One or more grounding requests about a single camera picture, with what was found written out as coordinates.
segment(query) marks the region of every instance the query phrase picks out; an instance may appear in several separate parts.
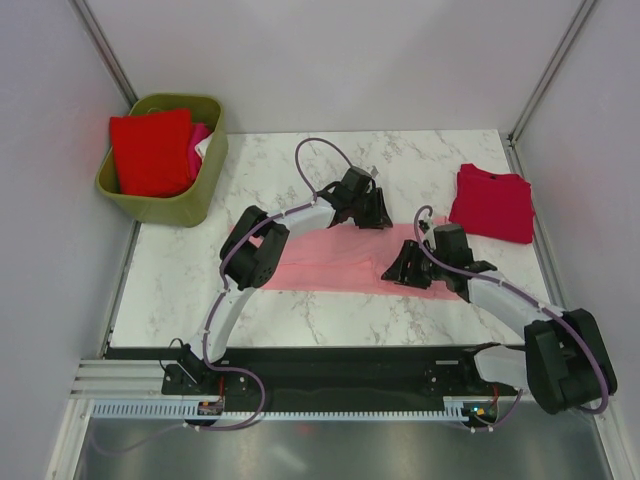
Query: red cloth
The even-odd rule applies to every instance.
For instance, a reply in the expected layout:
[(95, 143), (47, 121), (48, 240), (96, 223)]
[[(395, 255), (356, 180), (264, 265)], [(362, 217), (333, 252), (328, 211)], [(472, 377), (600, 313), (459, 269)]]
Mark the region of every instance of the red cloth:
[(112, 117), (109, 126), (122, 193), (173, 197), (192, 185), (187, 160), (192, 130), (188, 109)]
[(466, 163), (449, 220), (467, 233), (516, 243), (533, 242), (531, 185), (515, 173), (495, 174)]

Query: green basket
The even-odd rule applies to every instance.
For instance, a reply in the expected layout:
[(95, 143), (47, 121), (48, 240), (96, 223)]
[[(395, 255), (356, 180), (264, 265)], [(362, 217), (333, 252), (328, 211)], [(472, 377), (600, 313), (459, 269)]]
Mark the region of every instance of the green basket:
[(195, 227), (207, 218), (213, 192), (227, 156), (228, 143), (222, 105), (214, 98), (202, 95), (159, 93), (139, 100), (129, 115), (145, 115), (176, 108), (188, 108), (194, 123), (204, 123), (213, 132), (200, 173), (189, 190), (171, 198), (139, 197), (120, 193), (113, 148), (109, 149), (98, 171), (96, 186), (100, 193), (112, 199), (139, 222)]

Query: red fabric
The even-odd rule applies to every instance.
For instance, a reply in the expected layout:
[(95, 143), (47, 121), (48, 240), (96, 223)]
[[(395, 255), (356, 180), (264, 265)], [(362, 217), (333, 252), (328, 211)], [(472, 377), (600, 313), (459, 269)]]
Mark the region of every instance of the red fabric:
[(531, 185), (515, 173), (494, 174), (470, 163), (460, 167), (449, 219), (467, 233), (516, 243), (533, 242)]
[(109, 126), (122, 193), (173, 197), (191, 186), (187, 148), (192, 127), (188, 109), (112, 117)]

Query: table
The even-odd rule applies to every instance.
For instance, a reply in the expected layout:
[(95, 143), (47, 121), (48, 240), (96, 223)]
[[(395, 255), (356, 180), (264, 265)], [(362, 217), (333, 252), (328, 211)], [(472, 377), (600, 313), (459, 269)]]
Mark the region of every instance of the table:
[[(321, 136), (366, 170), (376, 167), (394, 223), (411, 223), (421, 205), (447, 215), (462, 163), (495, 173), (509, 167), (495, 130), (246, 134), (229, 136), (229, 155), (208, 218), (199, 226), (143, 224), (129, 265), (110, 345), (164, 347), (188, 340), (221, 288), (219, 251), (249, 205), (269, 211), (309, 198), (293, 160), (297, 143)], [(301, 163), (316, 188), (346, 171), (330, 147), (303, 147)], [(476, 259), (548, 301), (531, 245), (469, 236)], [(230, 346), (476, 344), (522, 340), (491, 314), (462, 300), (357, 293), (258, 290), (231, 334)]]

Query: gray wall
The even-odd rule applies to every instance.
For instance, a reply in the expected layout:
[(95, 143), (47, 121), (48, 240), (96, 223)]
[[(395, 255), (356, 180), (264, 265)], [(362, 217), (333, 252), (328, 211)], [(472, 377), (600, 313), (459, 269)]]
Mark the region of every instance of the gray wall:
[(509, 130), (580, 0), (87, 0), (139, 95), (235, 132)]
[(573, 306), (598, 318), (640, 449), (640, 3), (600, 2), (521, 150)]
[(131, 222), (93, 177), (126, 108), (66, 0), (0, 2), (0, 478), (42, 478)]

